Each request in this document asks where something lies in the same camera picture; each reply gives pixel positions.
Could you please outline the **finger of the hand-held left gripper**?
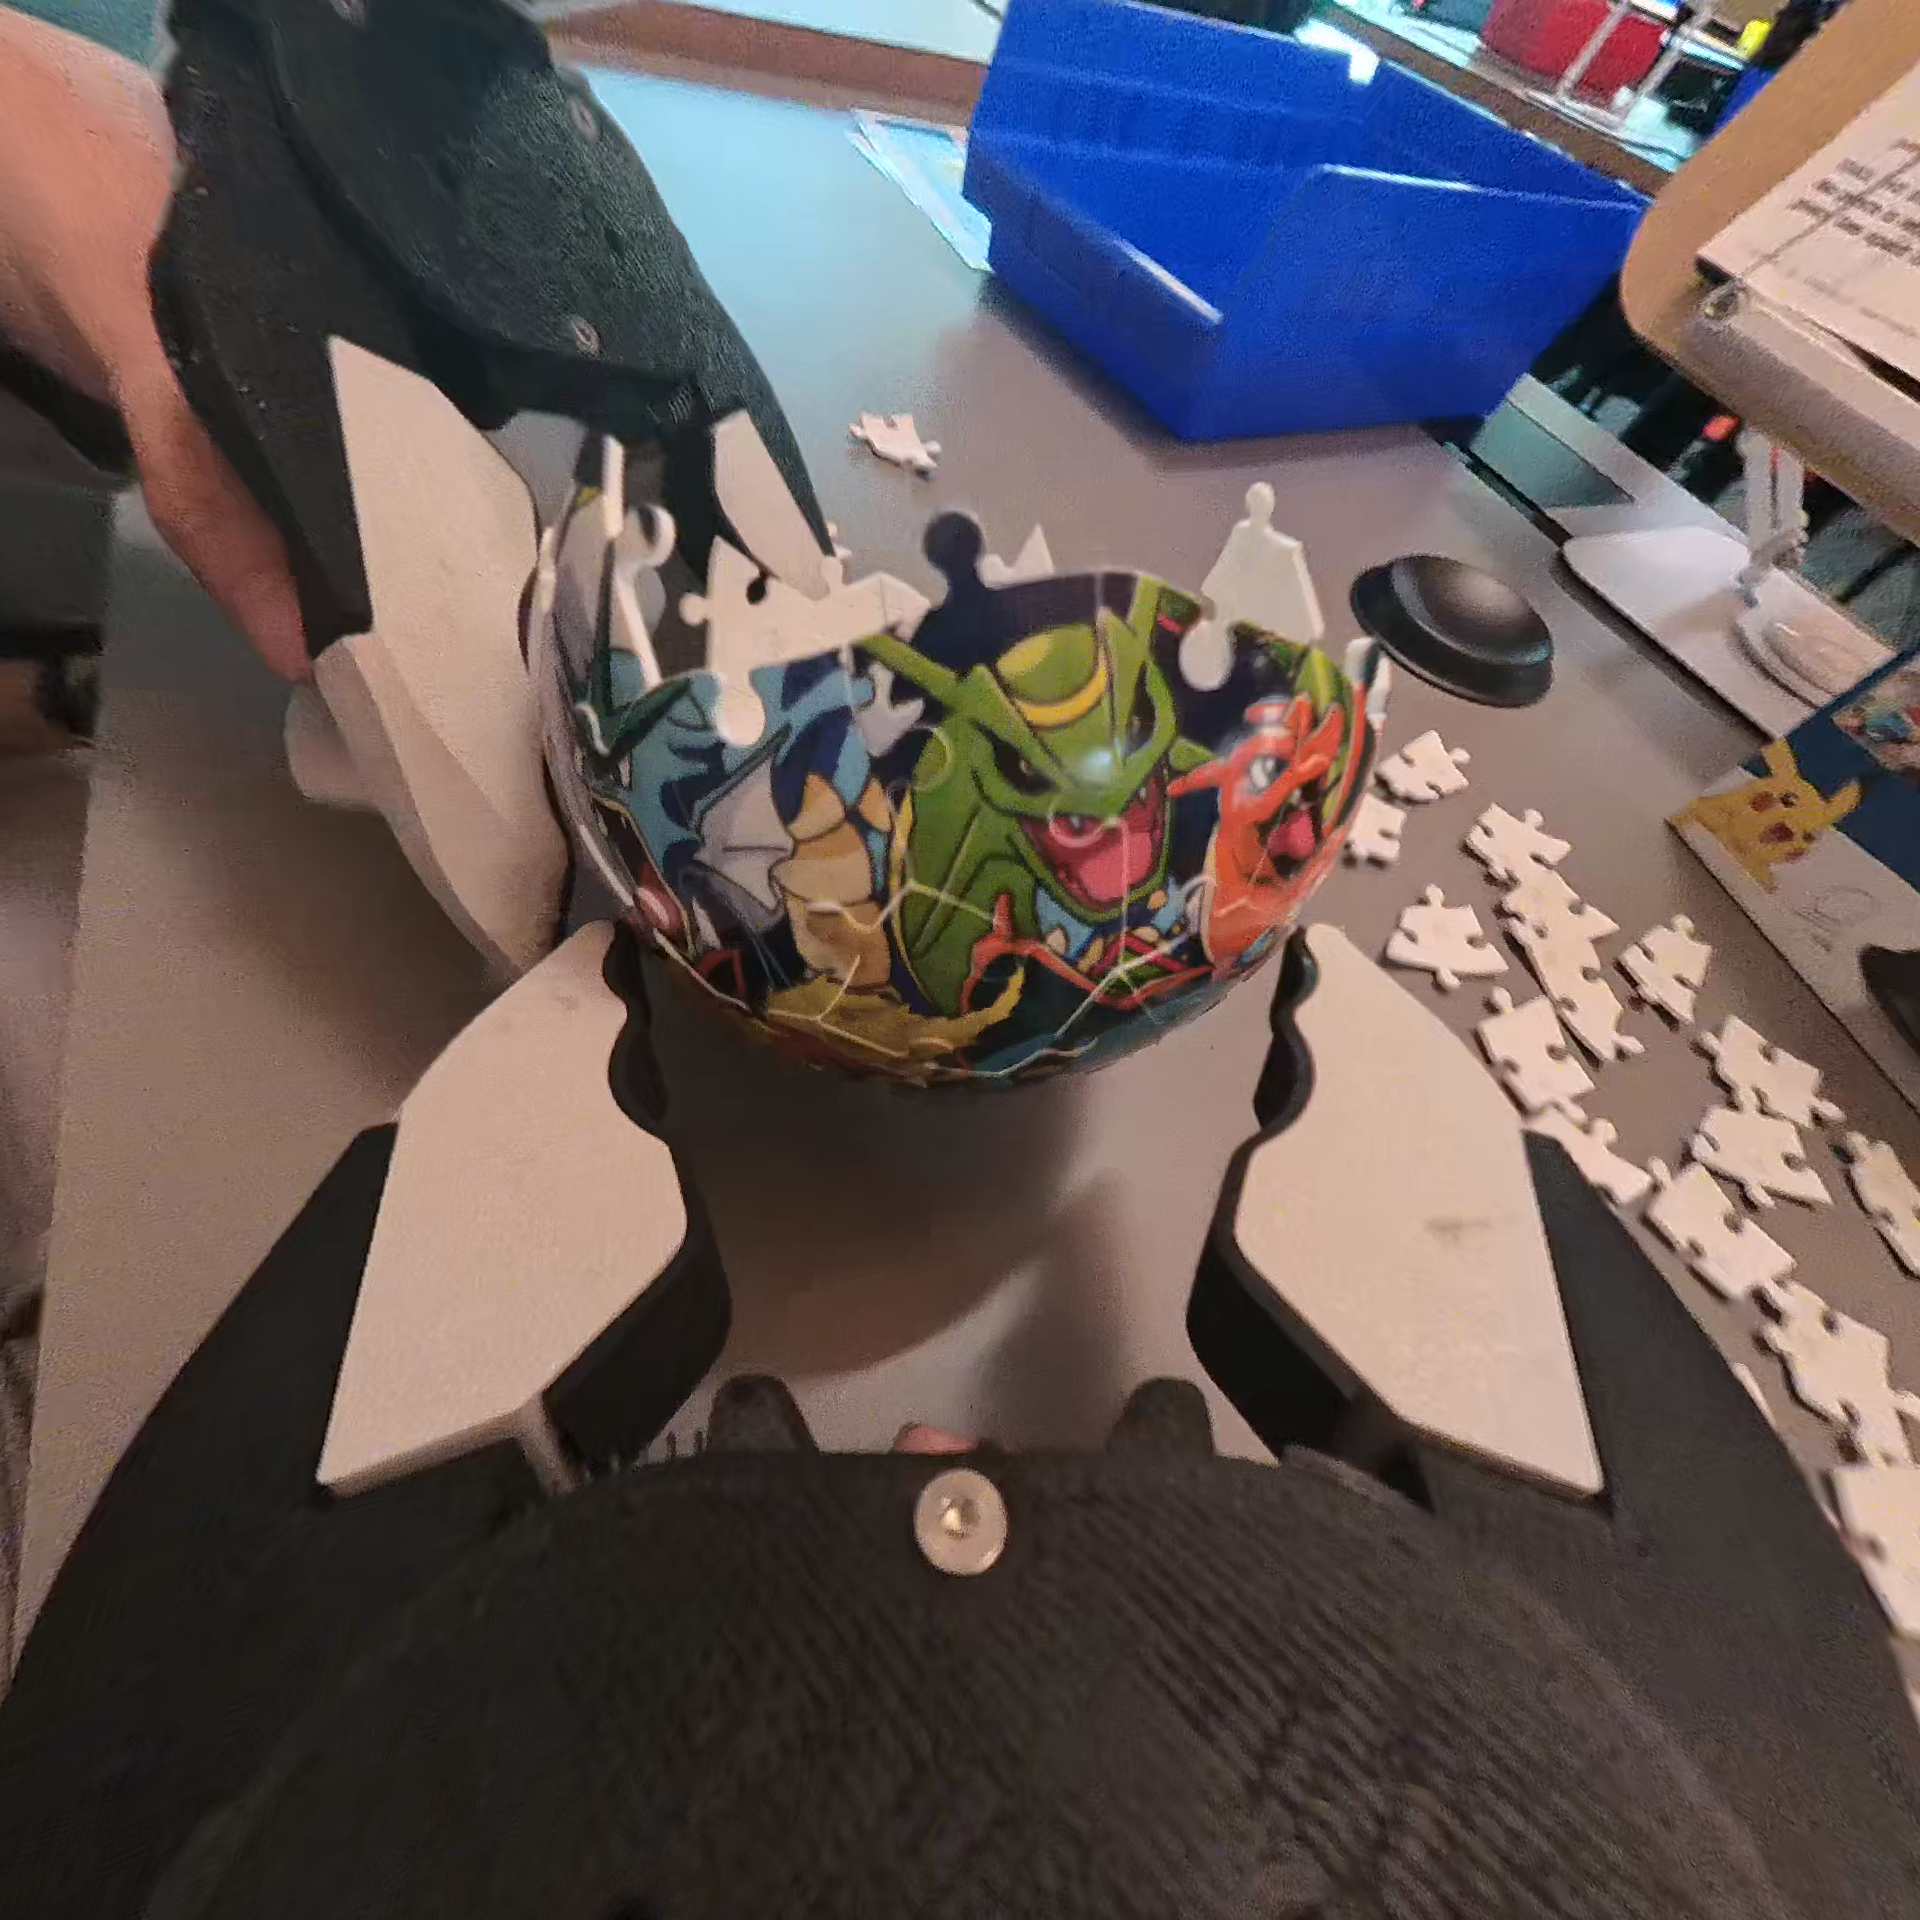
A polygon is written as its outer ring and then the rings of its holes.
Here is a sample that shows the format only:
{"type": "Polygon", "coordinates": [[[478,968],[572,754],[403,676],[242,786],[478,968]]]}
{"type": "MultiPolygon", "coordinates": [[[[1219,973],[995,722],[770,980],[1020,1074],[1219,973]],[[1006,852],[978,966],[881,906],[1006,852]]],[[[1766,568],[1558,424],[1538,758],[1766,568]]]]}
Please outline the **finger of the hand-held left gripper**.
{"type": "Polygon", "coordinates": [[[814,531],[748,411],[711,430],[711,494],[718,535],[710,596],[743,605],[758,582],[823,603],[841,582],[832,539],[814,531]]]}
{"type": "Polygon", "coordinates": [[[371,613],[295,687],[283,750],[311,803],[380,816],[499,973],[559,939],[566,831],[521,653],[534,491],[423,375],[328,342],[371,613]]]}

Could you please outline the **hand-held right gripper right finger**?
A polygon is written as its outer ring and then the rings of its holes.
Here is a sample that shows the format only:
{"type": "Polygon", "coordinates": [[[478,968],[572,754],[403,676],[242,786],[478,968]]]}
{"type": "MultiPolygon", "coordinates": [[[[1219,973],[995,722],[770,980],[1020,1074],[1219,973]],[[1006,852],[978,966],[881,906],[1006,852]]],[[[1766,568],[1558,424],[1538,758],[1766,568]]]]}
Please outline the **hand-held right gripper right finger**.
{"type": "Polygon", "coordinates": [[[1432,1453],[1592,1502],[1606,1476],[1519,1116],[1464,1040],[1330,924],[1280,960],[1255,1130],[1187,1306],[1268,1456],[1388,1478],[1432,1453]]]}

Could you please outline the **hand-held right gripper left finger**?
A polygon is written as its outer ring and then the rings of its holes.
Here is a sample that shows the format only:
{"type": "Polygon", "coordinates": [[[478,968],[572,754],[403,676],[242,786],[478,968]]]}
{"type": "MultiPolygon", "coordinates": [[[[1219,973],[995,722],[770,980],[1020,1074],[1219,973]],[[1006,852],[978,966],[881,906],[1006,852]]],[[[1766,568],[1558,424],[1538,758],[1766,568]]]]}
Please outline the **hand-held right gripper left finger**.
{"type": "Polygon", "coordinates": [[[631,1464],[730,1326],[706,1202],[665,1135],[638,944],[591,924],[400,1104],[321,1486],[358,1498],[499,1445],[548,1486],[631,1464]]]}

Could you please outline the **colourful half-built puzzle ball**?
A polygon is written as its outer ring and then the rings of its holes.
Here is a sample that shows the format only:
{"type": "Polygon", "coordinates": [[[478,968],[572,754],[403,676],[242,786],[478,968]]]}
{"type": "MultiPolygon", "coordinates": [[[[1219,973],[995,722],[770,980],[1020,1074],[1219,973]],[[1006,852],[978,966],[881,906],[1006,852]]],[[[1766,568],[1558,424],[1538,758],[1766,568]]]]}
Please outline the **colourful half-built puzzle ball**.
{"type": "Polygon", "coordinates": [[[670,669],[660,508],[577,483],[527,650],[588,870],[638,947],[791,1059],[907,1086],[1094,1070],[1280,952],[1369,795],[1391,668],[1323,645],[1305,548],[1247,490],[1198,590],[1016,563],[966,511],[806,596],[718,536],[670,669]]]}

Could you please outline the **pile of loose puzzle pieces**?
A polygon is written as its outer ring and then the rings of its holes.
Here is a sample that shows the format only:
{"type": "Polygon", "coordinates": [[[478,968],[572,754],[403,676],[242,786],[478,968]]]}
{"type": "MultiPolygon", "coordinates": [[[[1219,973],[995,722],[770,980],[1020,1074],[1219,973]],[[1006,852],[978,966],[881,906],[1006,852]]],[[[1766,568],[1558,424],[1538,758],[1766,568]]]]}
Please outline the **pile of loose puzzle pieces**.
{"type": "Polygon", "coordinates": [[[1571,1152],[1623,1216],[1694,1285],[1753,1317],[1783,1392],[1832,1435],[1816,1484],[1895,1634],[1915,1643],[1915,1364],[1834,1299],[1808,1239],[1793,1253],[1770,1214],[1863,1232],[1915,1283],[1915,1181],[1892,1142],[1855,1130],[1808,1056],[1715,1000],[1715,949],[1688,915],[1632,939],[1566,876],[1574,852],[1537,806],[1487,804],[1462,837],[1492,894],[1430,885],[1383,941],[1392,968],[1435,990],[1490,984],[1476,1052],[1524,1125],[1571,1152]],[[1700,1101],[1666,1158],[1632,1158],[1598,1095],[1649,1054],[1631,1013],[1654,1015],[1696,1061],[1700,1101]]]}

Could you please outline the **puzzle box with yellow character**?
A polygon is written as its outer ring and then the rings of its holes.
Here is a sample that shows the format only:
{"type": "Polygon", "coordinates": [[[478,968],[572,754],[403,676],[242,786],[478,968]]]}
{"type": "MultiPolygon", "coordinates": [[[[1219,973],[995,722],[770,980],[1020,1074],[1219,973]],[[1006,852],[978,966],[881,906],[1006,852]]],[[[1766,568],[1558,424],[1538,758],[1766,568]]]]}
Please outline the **puzzle box with yellow character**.
{"type": "Polygon", "coordinates": [[[1919,1101],[1919,650],[1668,818],[1872,1063],[1919,1101]]]}

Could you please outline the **black round ball stand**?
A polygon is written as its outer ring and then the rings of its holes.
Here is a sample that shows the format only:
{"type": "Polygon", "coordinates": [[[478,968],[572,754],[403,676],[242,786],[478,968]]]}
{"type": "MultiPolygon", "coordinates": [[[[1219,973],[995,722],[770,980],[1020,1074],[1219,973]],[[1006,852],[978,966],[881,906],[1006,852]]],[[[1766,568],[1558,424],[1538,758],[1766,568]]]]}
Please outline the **black round ball stand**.
{"type": "Polygon", "coordinates": [[[1449,698],[1495,709],[1553,687],[1553,632],[1530,599],[1483,566],[1404,555],[1352,582],[1352,611],[1406,672],[1449,698]]]}

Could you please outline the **person's left hand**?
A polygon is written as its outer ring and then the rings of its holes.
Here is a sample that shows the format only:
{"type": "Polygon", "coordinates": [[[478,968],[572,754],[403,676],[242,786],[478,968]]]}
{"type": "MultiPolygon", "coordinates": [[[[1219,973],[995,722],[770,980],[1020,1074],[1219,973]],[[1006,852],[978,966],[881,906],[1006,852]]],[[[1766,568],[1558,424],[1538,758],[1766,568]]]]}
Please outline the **person's left hand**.
{"type": "Polygon", "coordinates": [[[273,672],[307,680],[282,536],[190,408],[159,335],[152,253],[175,167],[146,67],[6,6],[6,341],[118,413],[164,541],[273,672]]]}

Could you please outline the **blue printed leaflet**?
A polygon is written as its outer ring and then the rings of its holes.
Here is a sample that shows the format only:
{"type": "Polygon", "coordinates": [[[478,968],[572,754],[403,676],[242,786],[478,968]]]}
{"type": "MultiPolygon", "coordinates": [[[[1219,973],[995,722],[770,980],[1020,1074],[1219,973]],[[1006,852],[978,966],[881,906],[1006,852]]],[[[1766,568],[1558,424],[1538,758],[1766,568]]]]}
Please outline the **blue printed leaflet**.
{"type": "Polygon", "coordinates": [[[849,136],[972,271],[991,269],[993,224],[966,191],[967,128],[855,108],[849,136]]]}

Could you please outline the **blue plastic bin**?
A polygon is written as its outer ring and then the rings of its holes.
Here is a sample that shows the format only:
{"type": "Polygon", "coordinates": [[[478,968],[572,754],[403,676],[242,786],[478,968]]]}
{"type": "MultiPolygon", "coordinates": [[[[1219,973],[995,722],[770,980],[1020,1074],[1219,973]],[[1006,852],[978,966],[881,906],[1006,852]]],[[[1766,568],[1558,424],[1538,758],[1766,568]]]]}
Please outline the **blue plastic bin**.
{"type": "Polygon", "coordinates": [[[1017,2],[967,132],[993,275],[1179,440],[1488,416],[1649,198],[1396,67],[1017,2]]]}

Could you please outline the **white desk stand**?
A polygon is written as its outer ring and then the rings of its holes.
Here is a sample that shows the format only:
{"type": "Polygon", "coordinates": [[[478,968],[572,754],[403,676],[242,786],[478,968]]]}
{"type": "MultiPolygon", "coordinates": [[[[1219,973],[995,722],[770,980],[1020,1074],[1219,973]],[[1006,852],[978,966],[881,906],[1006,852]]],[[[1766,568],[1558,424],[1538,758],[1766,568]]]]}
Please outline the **white desk stand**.
{"type": "Polygon", "coordinates": [[[1892,661],[1892,650],[1814,588],[1803,459],[1743,430],[1745,528],[1710,517],[1574,535],[1576,580],[1748,726],[1786,735],[1892,661]]]}

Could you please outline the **red container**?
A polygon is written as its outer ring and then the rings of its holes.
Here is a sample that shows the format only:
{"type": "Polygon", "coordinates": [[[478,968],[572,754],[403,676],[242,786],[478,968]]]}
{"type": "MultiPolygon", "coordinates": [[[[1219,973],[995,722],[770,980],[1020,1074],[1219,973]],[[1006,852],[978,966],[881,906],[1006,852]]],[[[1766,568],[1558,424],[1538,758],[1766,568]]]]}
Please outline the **red container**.
{"type": "Polygon", "coordinates": [[[1577,99],[1607,108],[1622,91],[1644,82],[1665,46],[1659,19],[1634,10],[1612,19],[1612,11],[1609,2],[1492,2],[1479,27],[1479,46],[1553,90],[1595,31],[1609,26],[1576,85],[1577,99]]]}

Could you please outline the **tan wooden board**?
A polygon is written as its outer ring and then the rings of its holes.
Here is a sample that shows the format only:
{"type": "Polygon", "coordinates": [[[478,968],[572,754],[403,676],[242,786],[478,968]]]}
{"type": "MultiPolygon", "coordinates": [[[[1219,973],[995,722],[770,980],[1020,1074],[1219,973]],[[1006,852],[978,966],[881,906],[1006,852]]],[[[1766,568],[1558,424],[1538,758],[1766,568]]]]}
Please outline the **tan wooden board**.
{"type": "Polygon", "coordinates": [[[1915,378],[1696,255],[1919,62],[1919,4],[1849,4],[1654,200],[1622,275],[1627,324],[1722,411],[1919,541],[1915,378]]]}

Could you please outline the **white printed paper sheet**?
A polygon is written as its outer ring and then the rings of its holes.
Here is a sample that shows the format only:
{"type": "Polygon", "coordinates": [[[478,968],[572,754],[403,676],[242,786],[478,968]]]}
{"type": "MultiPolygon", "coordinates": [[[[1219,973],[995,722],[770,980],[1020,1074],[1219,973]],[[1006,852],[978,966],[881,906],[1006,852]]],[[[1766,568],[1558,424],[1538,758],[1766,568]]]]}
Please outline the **white printed paper sheet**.
{"type": "Polygon", "coordinates": [[[1919,378],[1919,71],[1722,228],[1696,262],[1919,378]]]}

